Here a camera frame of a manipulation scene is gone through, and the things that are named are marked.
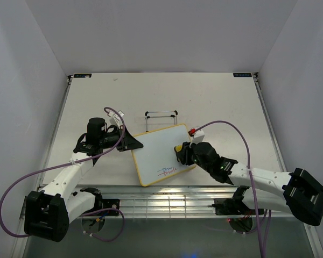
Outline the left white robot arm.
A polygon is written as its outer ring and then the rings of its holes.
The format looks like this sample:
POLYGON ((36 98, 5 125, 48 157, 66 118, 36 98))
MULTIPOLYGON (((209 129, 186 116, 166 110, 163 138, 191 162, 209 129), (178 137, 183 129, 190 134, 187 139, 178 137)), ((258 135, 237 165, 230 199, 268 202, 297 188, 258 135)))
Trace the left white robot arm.
POLYGON ((61 241, 70 223, 77 217, 94 215, 96 222, 105 216, 116 216, 118 208, 103 199, 96 188, 75 191, 79 181, 96 164, 106 149, 119 152, 143 148, 128 130, 107 126, 103 118, 91 118, 87 131, 81 135, 71 156, 70 165, 40 191, 31 191, 26 198, 24 232, 54 242, 61 241))

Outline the yellow black whiteboard eraser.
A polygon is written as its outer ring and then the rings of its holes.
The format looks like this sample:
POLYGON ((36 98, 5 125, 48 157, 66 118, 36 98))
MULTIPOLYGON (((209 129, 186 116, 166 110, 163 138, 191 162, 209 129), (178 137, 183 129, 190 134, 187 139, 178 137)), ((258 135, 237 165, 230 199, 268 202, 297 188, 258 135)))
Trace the yellow black whiteboard eraser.
POLYGON ((182 145, 175 146, 174 147, 174 151, 175 151, 175 155, 176 155, 177 161, 183 164, 184 163, 183 162, 184 152, 182 150, 182 145))

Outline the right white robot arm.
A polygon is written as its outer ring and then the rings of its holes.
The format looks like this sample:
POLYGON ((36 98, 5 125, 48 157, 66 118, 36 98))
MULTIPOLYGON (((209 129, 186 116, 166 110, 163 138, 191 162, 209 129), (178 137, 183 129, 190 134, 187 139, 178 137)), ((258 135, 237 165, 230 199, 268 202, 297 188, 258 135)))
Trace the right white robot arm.
POLYGON ((220 183, 237 187, 231 198, 216 205, 216 213, 242 215, 274 210, 294 215, 303 223, 318 226, 323 217, 323 186, 305 169, 273 172, 254 168, 248 173, 241 162, 220 156, 207 142, 184 142, 174 148, 183 165, 196 164, 220 183))

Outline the yellow framed whiteboard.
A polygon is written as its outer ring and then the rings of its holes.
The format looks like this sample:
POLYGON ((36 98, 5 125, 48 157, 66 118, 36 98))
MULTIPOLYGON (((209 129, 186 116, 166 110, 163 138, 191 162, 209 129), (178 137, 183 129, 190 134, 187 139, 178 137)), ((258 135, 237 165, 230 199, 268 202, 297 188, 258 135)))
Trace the yellow framed whiteboard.
POLYGON ((190 142, 186 124, 176 124, 134 136, 143 148, 134 149, 132 157, 141 186, 163 181, 196 165, 186 166, 177 161, 174 147, 190 142))

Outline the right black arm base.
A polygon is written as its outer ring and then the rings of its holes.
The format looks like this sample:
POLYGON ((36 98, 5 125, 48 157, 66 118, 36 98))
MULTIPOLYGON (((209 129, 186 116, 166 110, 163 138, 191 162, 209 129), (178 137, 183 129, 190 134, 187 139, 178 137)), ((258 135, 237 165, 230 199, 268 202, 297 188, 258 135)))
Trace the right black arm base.
POLYGON ((252 209, 248 208, 244 203, 244 197, 251 187, 238 187, 231 198, 220 200, 219 198, 214 199, 212 207, 215 209, 216 215, 255 215, 255 206, 252 203, 252 209))

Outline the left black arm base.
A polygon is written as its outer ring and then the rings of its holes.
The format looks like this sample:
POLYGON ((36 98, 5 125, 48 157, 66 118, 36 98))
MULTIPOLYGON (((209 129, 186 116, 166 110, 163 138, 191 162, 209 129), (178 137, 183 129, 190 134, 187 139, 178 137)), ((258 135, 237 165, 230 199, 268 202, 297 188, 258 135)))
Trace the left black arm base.
POLYGON ((90 209, 85 211, 84 213, 90 213, 94 211, 98 211, 100 209, 120 209, 120 200, 117 198, 104 198, 102 196, 102 192, 96 188, 82 188, 80 192, 87 192, 92 194, 94 199, 94 204, 90 206, 90 209))

